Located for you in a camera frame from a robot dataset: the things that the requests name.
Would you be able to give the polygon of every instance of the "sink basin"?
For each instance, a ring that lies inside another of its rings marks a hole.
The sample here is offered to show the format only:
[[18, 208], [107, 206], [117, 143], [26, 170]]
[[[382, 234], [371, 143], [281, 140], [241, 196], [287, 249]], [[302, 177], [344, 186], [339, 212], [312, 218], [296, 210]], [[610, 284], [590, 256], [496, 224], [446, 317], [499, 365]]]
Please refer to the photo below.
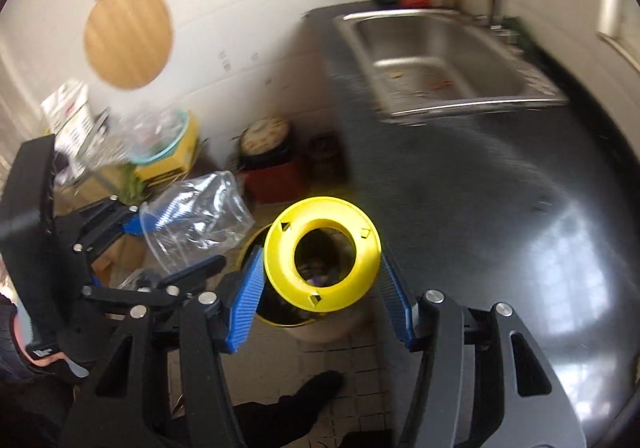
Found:
[[335, 22], [387, 116], [421, 119], [566, 103], [513, 46], [459, 12], [367, 12]]

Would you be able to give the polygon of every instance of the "person's leg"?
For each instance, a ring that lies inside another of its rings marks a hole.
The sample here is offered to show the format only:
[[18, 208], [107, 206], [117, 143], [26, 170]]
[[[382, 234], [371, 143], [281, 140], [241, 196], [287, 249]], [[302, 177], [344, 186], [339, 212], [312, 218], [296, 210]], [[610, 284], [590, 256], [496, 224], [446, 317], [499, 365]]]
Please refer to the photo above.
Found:
[[[248, 448], [281, 448], [304, 437], [318, 414], [340, 392], [343, 377], [328, 370], [312, 377], [293, 396], [282, 396], [273, 404], [247, 402], [234, 407], [242, 437]], [[172, 421], [170, 437], [186, 443], [184, 417]]]

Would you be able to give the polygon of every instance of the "kitchen counter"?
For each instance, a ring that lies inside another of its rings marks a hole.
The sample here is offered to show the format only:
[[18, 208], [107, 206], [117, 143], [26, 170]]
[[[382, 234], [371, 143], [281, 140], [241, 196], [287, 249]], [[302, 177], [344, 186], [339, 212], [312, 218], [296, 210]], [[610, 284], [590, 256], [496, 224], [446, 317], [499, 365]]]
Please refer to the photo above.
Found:
[[[553, 60], [571, 99], [541, 111], [382, 123], [332, 22], [368, 2], [311, 11], [358, 203], [414, 295], [513, 305], [548, 355], [588, 443], [635, 390], [640, 354], [639, 166], [597, 103]], [[388, 343], [394, 388], [412, 388], [419, 355]], [[472, 390], [467, 390], [467, 401]], [[411, 393], [394, 396], [398, 427]]]

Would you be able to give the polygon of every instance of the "yellow box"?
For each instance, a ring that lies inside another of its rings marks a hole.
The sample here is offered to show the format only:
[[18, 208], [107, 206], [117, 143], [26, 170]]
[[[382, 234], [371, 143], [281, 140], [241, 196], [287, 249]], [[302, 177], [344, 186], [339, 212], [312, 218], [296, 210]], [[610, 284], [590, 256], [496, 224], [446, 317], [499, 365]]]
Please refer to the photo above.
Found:
[[200, 125], [191, 112], [188, 115], [187, 130], [175, 147], [174, 153], [154, 163], [136, 168], [138, 177], [149, 186], [175, 179], [175, 177], [188, 173], [191, 169], [194, 155], [198, 149]]

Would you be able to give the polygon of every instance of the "wooden cutting board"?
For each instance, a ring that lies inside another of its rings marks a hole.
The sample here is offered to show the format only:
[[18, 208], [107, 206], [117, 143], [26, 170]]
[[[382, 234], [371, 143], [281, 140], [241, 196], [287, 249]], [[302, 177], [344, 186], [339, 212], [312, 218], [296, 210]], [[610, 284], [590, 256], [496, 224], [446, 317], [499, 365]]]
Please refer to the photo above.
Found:
[[149, 84], [174, 43], [164, 0], [98, 0], [84, 26], [84, 52], [104, 81], [119, 88]]

